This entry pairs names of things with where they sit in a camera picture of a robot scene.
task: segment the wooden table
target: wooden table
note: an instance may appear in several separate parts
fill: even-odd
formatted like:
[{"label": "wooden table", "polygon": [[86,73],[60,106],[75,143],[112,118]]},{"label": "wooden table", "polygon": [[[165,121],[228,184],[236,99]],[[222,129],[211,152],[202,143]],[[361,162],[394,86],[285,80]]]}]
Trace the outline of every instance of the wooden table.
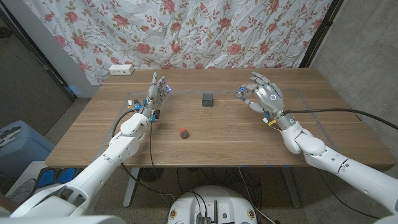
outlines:
[{"label": "wooden table", "polygon": [[[303,154],[284,146],[280,133],[262,122],[234,92],[259,72],[278,84],[285,108],[349,108],[311,68],[136,70],[110,76],[46,159],[50,167],[85,167],[107,148],[110,130],[127,111],[127,100],[144,99],[153,72],[172,88],[152,125],[152,157],[157,167],[308,166]],[[213,92],[212,108],[202,107],[204,92]],[[353,113],[294,114],[304,128],[327,146],[374,167],[395,163],[389,151]],[[182,139],[180,129],[190,136]],[[135,156],[125,165],[150,167],[149,128]]]}]

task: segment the black connector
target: black connector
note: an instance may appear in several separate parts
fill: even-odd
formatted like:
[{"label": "black connector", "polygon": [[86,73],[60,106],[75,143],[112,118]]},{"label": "black connector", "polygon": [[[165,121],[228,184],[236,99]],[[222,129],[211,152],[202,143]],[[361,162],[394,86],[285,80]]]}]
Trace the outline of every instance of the black connector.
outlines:
[{"label": "black connector", "polygon": [[153,115],[155,116],[156,119],[159,119],[160,110],[155,110]]}]

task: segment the black cable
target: black cable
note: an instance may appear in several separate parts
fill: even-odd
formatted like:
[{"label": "black cable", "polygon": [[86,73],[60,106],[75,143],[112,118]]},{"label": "black cable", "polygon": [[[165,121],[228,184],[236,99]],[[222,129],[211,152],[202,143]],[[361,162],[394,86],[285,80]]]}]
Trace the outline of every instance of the black cable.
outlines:
[{"label": "black cable", "polygon": [[362,114],[365,116],[368,116],[370,118],[373,118],[375,120],[378,120],[396,130],[398,130],[398,126],[386,121],[385,119],[379,118],[378,116],[375,116],[373,114],[369,114],[367,112],[359,111],[359,110],[354,110],[354,109],[344,109],[344,108],[328,108],[328,109],[315,109],[315,110],[297,110],[297,111],[291,111],[291,110],[285,110],[283,114],[288,114],[288,113],[312,113],[312,112],[351,112],[351,113],[357,113],[357,114]]},{"label": "black cable", "polygon": [[169,210],[167,211],[166,219],[164,220],[163,224],[166,224],[167,219],[169,218],[169,211],[170,211],[170,209],[172,209],[172,206],[173,206],[173,202],[170,202],[170,207],[169,207]]},{"label": "black cable", "polygon": [[112,138],[113,138],[113,136],[114,136],[114,132],[116,131],[116,127],[118,126],[120,120],[122,120],[122,118],[123,118],[126,114],[131,113],[131,112],[135,112],[135,111],[129,110],[129,111],[125,112],[125,113],[122,114],[122,116],[120,116],[120,118],[116,121],[116,123],[114,124],[113,130],[112,130]]},{"label": "black cable", "polygon": [[342,200],[340,200],[340,198],[337,197],[337,195],[335,194],[335,192],[329,187],[329,185],[328,185],[328,183],[326,182],[325,178],[323,178],[323,175],[322,175],[322,173],[321,173],[321,170],[320,170],[320,169],[317,169],[317,170],[318,170],[319,174],[321,175],[321,178],[322,178],[323,182],[325,183],[325,185],[329,188],[330,192],[337,198],[337,200],[339,200],[339,202],[341,202],[341,203],[342,203],[343,205],[345,205],[346,207],[348,207],[348,208],[350,208],[350,209],[354,210],[355,212],[358,212],[358,213],[360,213],[360,214],[362,214],[362,215],[365,215],[365,216],[371,217],[371,218],[375,218],[375,219],[380,219],[379,217],[375,217],[375,216],[373,216],[373,215],[368,215],[368,214],[366,214],[366,213],[364,213],[364,212],[358,211],[357,209],[355,209],[355,208],[353,208],[353,207],[350,207],[349,205],[345,204]]},{"label": "black cable", "polygon": [[178,182],[178,186],[180,187],[180,194],[182,194],[182,187],[181,187],[181,183],[180,183],[180,177],[178,175],[180,168],[177,168],[177,182]]},{"label": "black cable", "polygon": [[[129,111],[125,112],[125,113],[122,114],[122,115],[120,116],[120,118],[116,121],[116,123],[115,123],[115,125],[114,125],[114,127],[113,127],[113,130],[112,130],[112,138],[113,138],[113,136],[114,136],[114,133],[115,133],[115,131],[116,131],[116,127],[118,126],[120,120],[122,120],[122,118],[123,118],[125,115],[127,115],[128,113],[131,113],[131,112],[135,112],[135,111],[134,111],[134,110],[129,110]],[[142,185],[143,187],[145,187],[146,189],[148,189],[148,190],[150,190],[150,191],[153,191],[153,192],[156,192],[156,193],[161,194],[161,195],[162,195],[162,194],[171,194],[171,193],[162,193],[162,192],[160,192],[160,191],[154,190],[154,189],[152,189],[152,188],[146,186],[145,184],[139,182],[139,181],[129,172],[129,170],[126,168],[126,166],[124,165],[124,163],[121,163],[120,165],[122,166],[123,170],[126,171],[126,173],[127,173],[133,180],[135,180],[138,184],[141,184],[141,185]]]},{"label": "black cable", "polygon": [[199,206],[199,215],[201,216],[200,203],[199,203],[198,197],[196,194],[194,194],[194,196],[195,196],[195,198],[197,198],[197,202],[198,202],[198,206]]},{"label": "black cable", "polygon": [[202,186],[203,184],[201,184],[201,182],[200,182],[199,170],[200,170],[200,169],[197,170],[198,183],[199,183],[199,186]]},{"label": "black cable", "polygon": [[205,217],[207,217],[207,207],[206,207],[206,202],[204,201],[203,197],[201,197],[200,195],[198,195],[197,193],[195,193],[195,192],[193,191],[193,189],[192,189],[192,190],[188,190],[187,192],[193,193],[193,194],[195,194],[195,195],[197,195],[197,196],[200,197],[200,199],[203,201],[203,204],[205,205]]},{"label": "black cable", "polygon": [[224,186],[226,184],[227,178],[228,178],[228,169],[225,167],[225,179],[224,179],[224,184],[223,184]]},{"label": "black cable", "polygon": [[141,185],[142,185],[143,187],[145,187],[146,189],[148,189],[148,190],[150,190],[150,191],[153,191],[153,192],[156,192],[156,193],[159,193],[159,194],[169,194],[169,193],[162,193],[162,192],[159,192],[159,191],[157,191],[157,190],[154,190],[154,189],[152,189],[152,188],[150,188],[150,187],[144,185],[143,183],[139,182],[139,181],[129,172],[129,170],[126,168],[126,166],[125,166],[123,163],[121,163],[120,165],[122,166],[122,168],[124,169],[124,171],[126,171],[126,173],[129,174],[129,176],[131,177],[131,179],[135,180],[138,184],[141,184]]},{"label": "black cable", "polygon": [[257,210],[258,207],[257,207],[257,205],[252,201],[252,198],[251,198],[251,196],[250,196],[250,192],[249,192],[249,188],[248,188],[249,185],[248,185],[247,181],[245,181],[245,179],[244,179],[244,177],[243,177],[243,173],[240,172],[240,171],[239,171],[239,178],[243,181],[243,183],[244,183],[245,186],[246,186],[246,189],[248,190],[248,194],[249,194],[249,199],[250,199],[251,205],[254,207],[255,210]]},{"label": "black cable", "polygon": [[210,180],[211,183],[218,182],[218,180],[217,180],[217,181],[214,181],[212,178],[208,177],[207,174],[205,173],[205,171],[204,171],[202,168],[199,168],[199,169],[200,169],[200,171],[202,172],[202,174],[203,174],[208,180]]},{"label": "black cable", "polygon": [[212,167],[212,168],[210,168],[210,169],[211,169],[211,172],[213,173],[213,175],[216,177],[217,182],[219,182],[221,185],[223,185],[222,181],[219,180],[219,178],[218,178],[216,172],[214,172],[214,170],[213,170],[214,168]]},{"label": "black cable", "polygon": [[156,177],[156,180],[159,180],[157,174],[156,174],[156,169],[154,165],[154,161],[152,159],[152,122],[150,123],[150,134],[149,134],[149,154],[150,154],[150,163],[152,163],[152,167],[154,168],[154,174]]}]

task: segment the gray wall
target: gray wall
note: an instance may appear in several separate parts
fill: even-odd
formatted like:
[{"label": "gray wall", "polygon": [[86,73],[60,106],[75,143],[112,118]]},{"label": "gray wall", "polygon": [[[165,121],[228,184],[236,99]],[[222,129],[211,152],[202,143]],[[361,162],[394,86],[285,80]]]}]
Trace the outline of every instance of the gray wall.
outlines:
[{"label": "gray wall", "polygon": [[[345,0],[311,67],[353,109],[398,124],[397,1]],[[398,159],[398,131],[361,119]]]},{"label": "gray wall", "polygon": [[77,97],[93,97],[100,86],[93,86],[79,66],[57,43],[43,23],[26,6],[23,0],[2,0],[39,49],[69,84]]}]

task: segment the white power adapter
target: white power adapter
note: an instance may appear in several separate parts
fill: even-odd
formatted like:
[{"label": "white power adapter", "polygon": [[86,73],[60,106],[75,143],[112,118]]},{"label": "white power adapter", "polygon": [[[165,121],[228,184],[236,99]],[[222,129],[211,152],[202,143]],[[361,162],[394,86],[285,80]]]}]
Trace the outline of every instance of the white power adapter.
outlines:
[{"label": "white power adapter", "polygon": [[109,71],[111,75],[131,75],[134,67],[132,65],[112,65]]}]

